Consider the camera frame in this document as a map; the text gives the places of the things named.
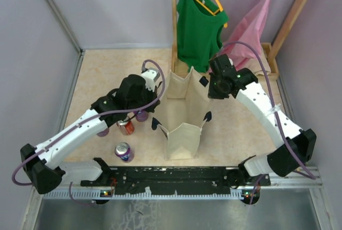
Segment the beige canvas tote bag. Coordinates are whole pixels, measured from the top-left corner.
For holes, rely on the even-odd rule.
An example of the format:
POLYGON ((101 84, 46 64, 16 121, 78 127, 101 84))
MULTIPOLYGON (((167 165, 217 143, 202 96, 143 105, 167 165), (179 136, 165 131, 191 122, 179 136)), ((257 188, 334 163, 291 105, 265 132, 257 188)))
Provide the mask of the beige canvas tote bag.
POLYGON ((203 126, 212 119, 209 81, 191 68, 185 78, 170 72, 160 105, 153 113, 153 130, 166 137, 165 159, 195 158, 203 126))

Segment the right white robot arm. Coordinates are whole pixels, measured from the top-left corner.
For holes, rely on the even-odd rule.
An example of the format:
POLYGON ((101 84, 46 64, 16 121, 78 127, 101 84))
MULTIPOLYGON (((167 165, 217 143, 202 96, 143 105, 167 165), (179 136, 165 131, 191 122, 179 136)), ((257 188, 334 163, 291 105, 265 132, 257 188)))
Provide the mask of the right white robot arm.
POLYGON ((236 70, 225 54, 210 60, 209 65, 209 98, 233 96, 253 113, 276 148, 272 153, 252 156, 239 164, 238 176, 243 184, 251 185, 258 176, 270 173, 286 177, 312 158, 317 139, 315 132, 303 130, 293 123, 266 94, 249 69, 236 70))

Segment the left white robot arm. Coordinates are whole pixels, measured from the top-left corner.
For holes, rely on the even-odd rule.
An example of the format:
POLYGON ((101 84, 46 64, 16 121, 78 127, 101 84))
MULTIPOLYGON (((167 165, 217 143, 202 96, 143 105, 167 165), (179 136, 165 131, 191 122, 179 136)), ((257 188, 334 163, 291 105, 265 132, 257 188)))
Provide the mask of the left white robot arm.
POLYGON ((64 159, 91 137, 106 131, 128 113, 145 110, 153 112, 160 104, 158 87, 164 87, 160 71, 150 68, 140 75, 130 74, 120 86, 98 98, 74 123, 54 137, 36 146, 24 145, 20 150, 24 172, 39 194, 56 189, 67 177, 95 181, 104 186, 111 179, 111 172, 97 162, 82 162, 75 166, 63 166, 64 159))

